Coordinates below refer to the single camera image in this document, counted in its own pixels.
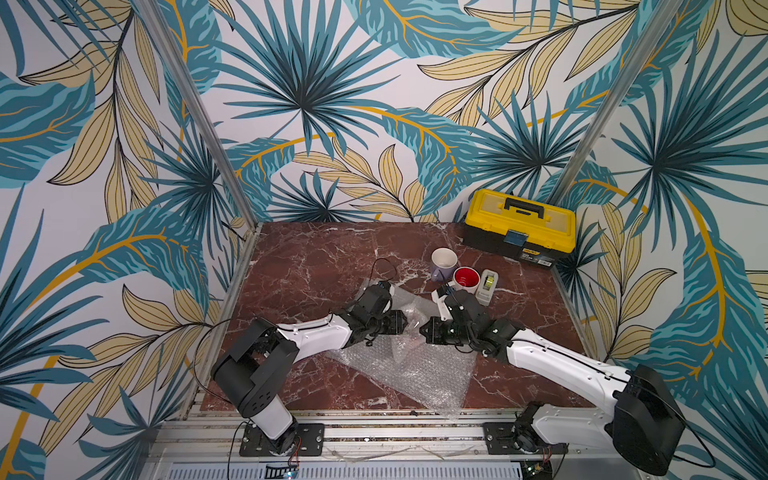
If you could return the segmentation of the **clear bubble wrap sheet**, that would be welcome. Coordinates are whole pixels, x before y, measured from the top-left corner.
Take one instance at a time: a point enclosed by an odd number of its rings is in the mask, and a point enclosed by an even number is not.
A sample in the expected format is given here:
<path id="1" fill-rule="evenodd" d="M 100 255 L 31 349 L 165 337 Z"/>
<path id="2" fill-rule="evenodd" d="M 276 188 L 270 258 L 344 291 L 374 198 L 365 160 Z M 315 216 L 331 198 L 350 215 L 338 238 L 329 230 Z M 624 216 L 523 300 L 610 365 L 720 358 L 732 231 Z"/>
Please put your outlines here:
<path id="1" fill-rule="evenodd" d="M 418 329 L 438 314 L 437 306 L 402 288 L 393 291 L 392 308 L 402 311 L 407 326 L 402 334 L 376 338 L 327 355 L 443 416 L 460 414 L 476 355 L 452 346 L 430 345 Z"/>

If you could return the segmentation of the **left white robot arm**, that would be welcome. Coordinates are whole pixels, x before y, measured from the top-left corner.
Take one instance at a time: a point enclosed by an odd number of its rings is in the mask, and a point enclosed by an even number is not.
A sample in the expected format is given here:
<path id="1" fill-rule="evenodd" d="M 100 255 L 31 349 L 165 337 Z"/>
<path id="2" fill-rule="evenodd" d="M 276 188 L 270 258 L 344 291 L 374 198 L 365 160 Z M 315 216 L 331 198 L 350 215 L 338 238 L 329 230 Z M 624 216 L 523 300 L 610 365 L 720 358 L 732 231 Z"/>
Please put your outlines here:
<path id="1" fill-rule="evenodd" d="M 379 281 L 350 304 L 318 320 L 289 325 L 257 318 L 219 356 L 211 378 L 272 449 L 282 453 L 296 438 L 295 417 L 279 398 L 293 365 L 327 351 L 402 334 L 407 317 L 393 308 L 393 295 L 391 283 Z"/>

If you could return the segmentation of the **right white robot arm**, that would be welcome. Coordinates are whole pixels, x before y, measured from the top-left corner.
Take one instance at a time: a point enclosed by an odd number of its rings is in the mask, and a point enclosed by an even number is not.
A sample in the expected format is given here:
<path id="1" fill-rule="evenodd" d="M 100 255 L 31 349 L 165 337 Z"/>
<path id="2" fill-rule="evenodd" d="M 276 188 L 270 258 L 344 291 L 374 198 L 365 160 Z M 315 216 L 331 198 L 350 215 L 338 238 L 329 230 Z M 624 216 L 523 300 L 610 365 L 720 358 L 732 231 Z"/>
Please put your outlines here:
<path id="1" fill-rule="evenodd" d="M 432 294 L 439 313 L 420 327 L 432 345 L 467 346 L 485 358 L 531 371 L 586 399 L 572 413 L 534 401 L 493 439 L 530 454 L 582 445 L 614 450 L 637 469 L 665 475 L 686 427 L 684 415 L 661 375 L 592 359 L 545 339 L 534 330 L 491 318 L 474 295 L 440 287 Z"/>

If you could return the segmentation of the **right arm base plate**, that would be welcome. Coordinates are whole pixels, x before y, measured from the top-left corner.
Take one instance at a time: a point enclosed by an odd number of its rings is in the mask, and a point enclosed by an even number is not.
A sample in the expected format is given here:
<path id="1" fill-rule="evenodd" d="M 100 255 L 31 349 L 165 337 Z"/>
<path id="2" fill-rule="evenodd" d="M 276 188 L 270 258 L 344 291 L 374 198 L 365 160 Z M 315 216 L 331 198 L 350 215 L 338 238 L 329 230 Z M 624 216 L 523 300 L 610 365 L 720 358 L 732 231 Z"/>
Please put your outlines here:
<path id="1" fill-rule="evenodd" d="M 483 439 L 490 455 L 550 455 L 568 451 L 566 443 L 547 443 L 530 425 L 521 422 L 486 422 Z"/>

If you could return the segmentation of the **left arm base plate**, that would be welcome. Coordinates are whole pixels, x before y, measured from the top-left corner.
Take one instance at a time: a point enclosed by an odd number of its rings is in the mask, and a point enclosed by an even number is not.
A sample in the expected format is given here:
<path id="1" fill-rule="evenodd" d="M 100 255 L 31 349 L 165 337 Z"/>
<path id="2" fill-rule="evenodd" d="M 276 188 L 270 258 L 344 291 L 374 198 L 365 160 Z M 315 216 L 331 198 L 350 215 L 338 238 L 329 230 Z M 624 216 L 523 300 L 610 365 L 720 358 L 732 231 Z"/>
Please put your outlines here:
<path id="1" fill-rule="evenodd" d="M 270 439 L 258 426 L 248 424 L 243 434 L 241 457 L 271 458 L 282 456 L 319 457 L 322 455 L 325 425 L 293 423 L 277 439 Z"/>

